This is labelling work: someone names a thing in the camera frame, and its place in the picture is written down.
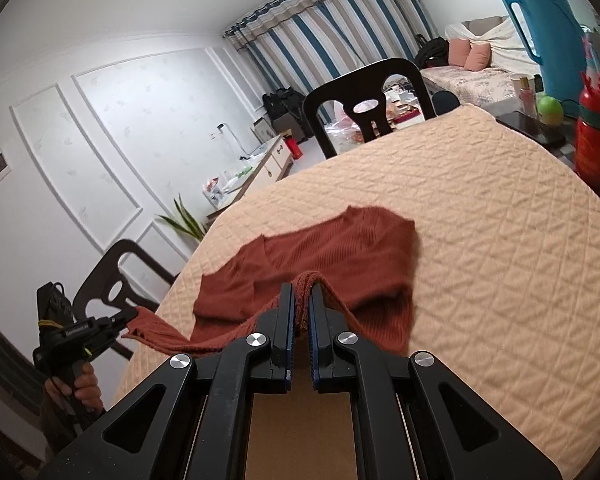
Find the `person's left hand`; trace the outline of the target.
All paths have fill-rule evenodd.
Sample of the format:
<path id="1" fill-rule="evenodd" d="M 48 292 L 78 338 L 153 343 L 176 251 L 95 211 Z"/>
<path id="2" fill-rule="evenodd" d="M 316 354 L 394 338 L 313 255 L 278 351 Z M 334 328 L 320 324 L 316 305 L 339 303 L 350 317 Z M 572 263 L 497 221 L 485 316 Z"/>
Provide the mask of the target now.
<path id="1" fill-rule="evenodd" d="M 82 366 L 82 373 L 72 386 L 66 385 L 58 377 L 52 377 L 46 379 L 44 387 L 50 398 L 64 411 L 70 408 L 70 399 L 78 400 L 89 413 L 100 415 L 104 410 L 102 392 L 91 363 Z"/>

